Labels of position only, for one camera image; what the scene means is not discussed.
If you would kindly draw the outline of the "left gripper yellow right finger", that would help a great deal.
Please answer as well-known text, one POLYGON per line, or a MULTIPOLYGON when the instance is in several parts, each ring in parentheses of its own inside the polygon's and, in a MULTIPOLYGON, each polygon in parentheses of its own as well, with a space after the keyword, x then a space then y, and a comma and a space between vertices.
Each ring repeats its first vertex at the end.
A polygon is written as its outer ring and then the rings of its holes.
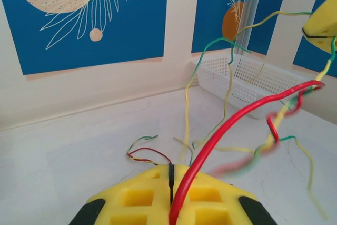
POLYGON ((253 194, 199 172, 176 224, 276 224, 253 194))

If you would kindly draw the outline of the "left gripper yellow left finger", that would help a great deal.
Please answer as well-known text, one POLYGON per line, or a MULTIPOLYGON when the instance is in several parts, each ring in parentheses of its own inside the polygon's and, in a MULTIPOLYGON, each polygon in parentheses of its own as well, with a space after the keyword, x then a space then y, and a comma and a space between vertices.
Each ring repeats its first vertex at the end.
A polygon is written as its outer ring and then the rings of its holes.
POLYGON ((91 196, 70 224, 169 224, 171 165, 157 165, 91 196))

